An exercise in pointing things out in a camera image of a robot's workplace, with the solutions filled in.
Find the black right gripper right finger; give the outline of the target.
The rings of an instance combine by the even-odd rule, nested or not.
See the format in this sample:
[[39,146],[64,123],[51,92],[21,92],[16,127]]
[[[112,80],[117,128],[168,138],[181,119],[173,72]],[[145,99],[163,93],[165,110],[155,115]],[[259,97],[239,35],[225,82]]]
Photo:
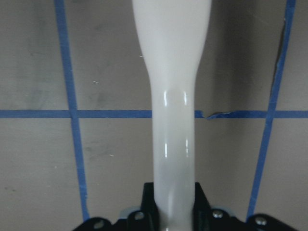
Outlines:
[[201,184],[195,183],[195,200],[193,205],[193,230],[208,231],[211,206],[205,196]]

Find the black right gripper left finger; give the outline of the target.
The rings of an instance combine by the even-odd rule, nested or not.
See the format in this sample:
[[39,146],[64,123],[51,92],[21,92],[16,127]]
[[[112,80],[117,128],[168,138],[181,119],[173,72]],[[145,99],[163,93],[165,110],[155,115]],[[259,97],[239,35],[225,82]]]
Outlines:
[[154,198],[154,183],[146,182],[142,193],[142,212],[148,231],[165,231],[163,217]]

